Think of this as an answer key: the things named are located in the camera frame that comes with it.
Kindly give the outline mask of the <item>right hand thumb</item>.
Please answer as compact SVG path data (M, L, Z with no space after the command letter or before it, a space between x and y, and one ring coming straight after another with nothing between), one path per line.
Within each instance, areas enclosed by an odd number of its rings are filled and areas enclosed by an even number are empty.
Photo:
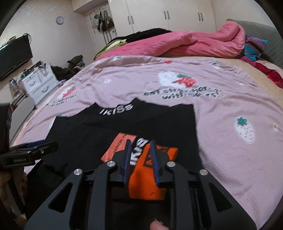
M151 224L150 224L150 230L169 230L167 226L164 225L161 221L158 221L155 219Z

